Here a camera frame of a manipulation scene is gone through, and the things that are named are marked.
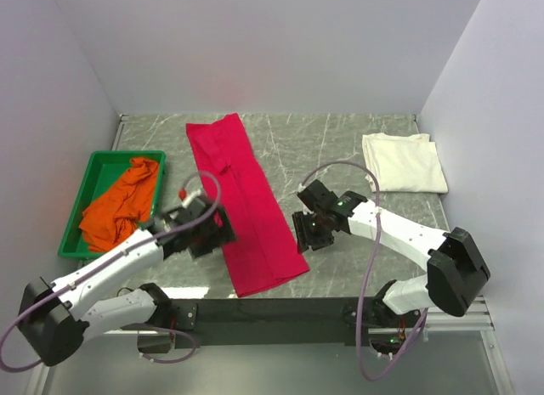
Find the pink t shirt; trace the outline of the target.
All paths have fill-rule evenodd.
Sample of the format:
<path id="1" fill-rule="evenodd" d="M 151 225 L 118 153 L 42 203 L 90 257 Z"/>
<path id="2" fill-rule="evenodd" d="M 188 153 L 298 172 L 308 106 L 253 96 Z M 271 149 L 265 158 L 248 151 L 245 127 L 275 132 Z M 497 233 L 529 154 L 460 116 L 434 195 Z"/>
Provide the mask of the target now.
<path id="1" fill-rule="evenodd" d="M 210 172 L 236 241 L 223 247 L 238 297 L 267 291 L 309 271 L 237 114 L 211 124 L 188 123 L 197 169 Z"/>

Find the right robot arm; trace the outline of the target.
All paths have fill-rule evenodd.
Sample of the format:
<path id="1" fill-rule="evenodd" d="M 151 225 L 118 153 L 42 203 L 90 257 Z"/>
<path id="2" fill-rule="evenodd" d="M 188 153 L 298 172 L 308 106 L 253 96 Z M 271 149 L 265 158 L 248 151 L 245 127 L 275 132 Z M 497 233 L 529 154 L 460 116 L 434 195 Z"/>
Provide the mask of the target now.
<path id="1" fill-rule="evenodd" d="M 381 325 L 391 326 L 419 308 L 437 307 L 462 317 L 490 279 L 479 248 L 464 229 L 432 229 L 352 191 L 341 196 L 300 191 L 297 196 L 305 207 L 292 215 L 300 251 L 332 245 L 334 233 L 344 232 L 375 240 L 423 270 L 422 276 L 394 280 L 380 290 L 373 316 Z"/>

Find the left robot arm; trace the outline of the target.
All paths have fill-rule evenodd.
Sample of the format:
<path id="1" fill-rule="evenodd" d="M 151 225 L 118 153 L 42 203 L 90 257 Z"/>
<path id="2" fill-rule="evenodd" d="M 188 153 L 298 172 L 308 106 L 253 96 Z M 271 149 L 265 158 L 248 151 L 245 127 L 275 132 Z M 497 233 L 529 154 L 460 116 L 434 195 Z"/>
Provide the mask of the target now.
<path id="1" fill-rule="evenodd" d="M 124 296 L 107 298 L 131 275 L 188 251 L 202 257 L 235 241 L 223 206 L 197 199 L 142 223 L 120 245 L 77 271 L 47 282 L 29 283 L 17 327 L 41 362 L 55 366 L 86 341 L 126 326 L 169 332 L 174 326 L 171 298 L 155 283 Z"/>

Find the orange t shirt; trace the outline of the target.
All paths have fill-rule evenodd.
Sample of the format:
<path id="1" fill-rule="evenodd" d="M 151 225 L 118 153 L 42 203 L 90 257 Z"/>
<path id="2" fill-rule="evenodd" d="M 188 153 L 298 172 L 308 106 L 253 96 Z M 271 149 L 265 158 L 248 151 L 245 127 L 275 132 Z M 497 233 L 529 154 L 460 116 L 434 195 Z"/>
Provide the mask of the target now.
<path id="1" fill-rule="evenodd" d="M 149 219 L 159 168 L 157 161 L 134 157 L 130 167 L 83 211 L 79 229 L 91 252 L 110 251 Z"/>

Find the folded white t shirt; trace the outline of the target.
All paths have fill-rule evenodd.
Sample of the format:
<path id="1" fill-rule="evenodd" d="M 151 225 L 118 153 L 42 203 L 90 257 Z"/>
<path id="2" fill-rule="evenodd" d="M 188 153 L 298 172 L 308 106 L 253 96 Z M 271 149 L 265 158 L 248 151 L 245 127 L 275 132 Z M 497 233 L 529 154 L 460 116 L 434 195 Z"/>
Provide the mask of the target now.
<path id="1" fill-rule="evenodd" d="M 382 192 L 449 192 L 435 142 L 426 133 L 362 137 L 366 175 L 371 190 Z"/>

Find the green plastic bin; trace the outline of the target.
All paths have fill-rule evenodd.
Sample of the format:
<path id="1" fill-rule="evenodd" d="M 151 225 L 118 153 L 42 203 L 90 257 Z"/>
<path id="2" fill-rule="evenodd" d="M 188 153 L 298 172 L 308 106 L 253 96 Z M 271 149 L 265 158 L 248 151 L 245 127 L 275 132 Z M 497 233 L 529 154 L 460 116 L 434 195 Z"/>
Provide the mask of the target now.
<path id="1" fill-rule="evenodd" d="M 130 167 L 130 160 L 134 157 L 145 157 L 157 161 L 160 165 L 150 217 L 155 214 L 165 171 L 166 154 L 161 150 L 96 151 L 91 154 L 88 161 L 82 184 L 60 242 L 58 250 L 60 257 L 94 260 L 104 254 L 91 252 L 84 242 L 82 231 L 79 229 L 82 214 L 94 200 L 100 197 Z"/>

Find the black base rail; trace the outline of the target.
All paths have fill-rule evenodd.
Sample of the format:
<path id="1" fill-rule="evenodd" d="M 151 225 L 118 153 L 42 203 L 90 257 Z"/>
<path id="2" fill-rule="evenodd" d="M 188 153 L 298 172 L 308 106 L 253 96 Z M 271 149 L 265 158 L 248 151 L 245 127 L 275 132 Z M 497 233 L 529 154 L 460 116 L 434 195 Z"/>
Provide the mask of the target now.
<path id="1" fill-rule="evenodd" d="M 156 325 L 202 346 L 342 343 L 356 338 L 358 298 L 173 299 Z"/>

